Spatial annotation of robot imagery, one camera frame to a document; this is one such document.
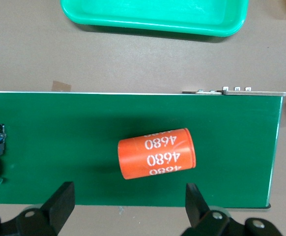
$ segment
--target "orange object with holes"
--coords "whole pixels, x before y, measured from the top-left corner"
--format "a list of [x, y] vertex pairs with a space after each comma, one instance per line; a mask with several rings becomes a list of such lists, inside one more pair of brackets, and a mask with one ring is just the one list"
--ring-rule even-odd
[[188, 129], [177, 129], [121, 140], [118, 144], [125, 179], [191, 169], [196, 154]]

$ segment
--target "brown tape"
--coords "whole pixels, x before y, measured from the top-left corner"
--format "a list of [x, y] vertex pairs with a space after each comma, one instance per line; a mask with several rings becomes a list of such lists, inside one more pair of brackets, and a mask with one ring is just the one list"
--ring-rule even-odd
[[51, 87], [51, 91], [53, 92], [70, 92], [71, 91], [71, 85], [59, 82], [59, 81], [53, 81], [53, 86]]

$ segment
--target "orange battery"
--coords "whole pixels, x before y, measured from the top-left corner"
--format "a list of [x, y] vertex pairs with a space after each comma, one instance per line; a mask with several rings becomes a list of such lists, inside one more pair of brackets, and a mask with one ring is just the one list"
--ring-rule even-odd
[[196, 154], [188, 129], [177, 129], [121, 140], [118, 144], [125, 179], [191, 169]]

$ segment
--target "orange cylinder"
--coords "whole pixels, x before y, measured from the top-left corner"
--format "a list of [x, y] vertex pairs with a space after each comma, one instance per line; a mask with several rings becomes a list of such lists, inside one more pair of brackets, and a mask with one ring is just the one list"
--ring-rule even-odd
[[182, 171], [196, 166], [196, 154], [187, 128], [121, 140], [118, 157], [125, 179]]

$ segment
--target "battery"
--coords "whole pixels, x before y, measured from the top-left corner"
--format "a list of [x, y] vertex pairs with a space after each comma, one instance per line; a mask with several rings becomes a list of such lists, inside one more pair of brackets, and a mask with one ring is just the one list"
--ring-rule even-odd
[[187, 128], [121, 140], [118, 143], [118, 158], [125, 179], [182, 171], [196, 166], [195, 148]]

